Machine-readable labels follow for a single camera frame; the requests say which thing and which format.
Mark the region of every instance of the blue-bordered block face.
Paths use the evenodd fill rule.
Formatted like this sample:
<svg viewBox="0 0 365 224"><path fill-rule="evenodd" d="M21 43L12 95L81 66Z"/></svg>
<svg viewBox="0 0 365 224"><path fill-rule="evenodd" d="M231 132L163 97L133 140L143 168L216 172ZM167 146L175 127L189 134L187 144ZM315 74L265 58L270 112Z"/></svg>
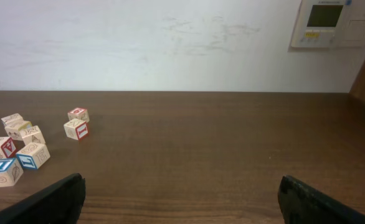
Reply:
<svg viewBox="0 0 365 224"><path fill-rule="evenodd" d="M34 163L33 157L27 155L16 154L16 157L19 160L21 166L25 169L37 169L36 164Z"/></svg>
<svg viewBox="0 0 365 224"><path fill-rule="evenodd" d="M15 162L15 158L13 159L0 159L0 172L5 172L11 165Z"/></svg>

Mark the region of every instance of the brown tabletop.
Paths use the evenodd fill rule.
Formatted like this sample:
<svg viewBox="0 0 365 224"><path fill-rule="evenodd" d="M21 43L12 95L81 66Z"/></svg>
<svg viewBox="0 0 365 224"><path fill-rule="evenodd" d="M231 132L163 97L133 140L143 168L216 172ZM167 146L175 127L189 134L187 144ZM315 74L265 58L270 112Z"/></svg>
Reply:
<svg viewBox="0 0 365 224"><path fill-rule="evenodd" d="M20 113L39 125L51 155L0 188L0 210L79 172L87 185L79 223L283 223L284 174L365 213L365 122L347 102L344 94L0 91L0 118ZM80 142L63 127L75 107L90 114Z"/></svg>

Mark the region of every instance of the dark screen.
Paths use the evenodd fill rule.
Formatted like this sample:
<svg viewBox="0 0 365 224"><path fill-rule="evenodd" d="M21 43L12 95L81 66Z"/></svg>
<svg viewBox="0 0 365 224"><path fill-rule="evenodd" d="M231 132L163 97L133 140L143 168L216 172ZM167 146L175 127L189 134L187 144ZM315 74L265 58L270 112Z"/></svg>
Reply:
<svg viewBox="0 0 365 224"><path fill-rule="evenodd" d="M343 6L313 6L308 27L336 27Z"/></svg>

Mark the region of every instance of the black object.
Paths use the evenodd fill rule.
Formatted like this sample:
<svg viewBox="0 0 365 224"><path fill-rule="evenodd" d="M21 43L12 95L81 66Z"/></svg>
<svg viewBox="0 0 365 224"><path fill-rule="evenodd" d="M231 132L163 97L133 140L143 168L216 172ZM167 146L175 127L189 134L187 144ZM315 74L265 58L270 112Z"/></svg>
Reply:
<svg viewBox="0 0 365 224"><path fill-rule="evenodd" d="M0 211L0 223L77 223L85 200L85 179L72 174Z"/></svg>
<svg viewBox="0 0 365 224"><path fill-rule="evenodd" d="M278 202L285 224L365 224L365 215L289 175L282 177Z"/></svg>

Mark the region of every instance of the stack of blocks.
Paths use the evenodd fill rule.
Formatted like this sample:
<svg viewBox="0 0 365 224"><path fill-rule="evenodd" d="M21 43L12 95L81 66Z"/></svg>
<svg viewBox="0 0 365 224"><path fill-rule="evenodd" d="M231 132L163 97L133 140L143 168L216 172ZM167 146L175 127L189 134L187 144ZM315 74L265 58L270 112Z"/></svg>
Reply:
<svg viewBox="0 0 365 224"><path fill-rule="evenodd" d="M87 123L90 121L87 109L75 108L68 113L69 121L64 124L66 136L75 140L81 140L88 136Z"/></svg>
<svg viewBox="0 0 365 224"><path fill-rule="evenodd" d="M22 168L38 169L50 154L38 126L32 127L30 121L24 121L17 113L1 121L9 137L0 137L0 187L8 187L19 180ZM26 146L17 152L13 140L24 141Z"/></svg>

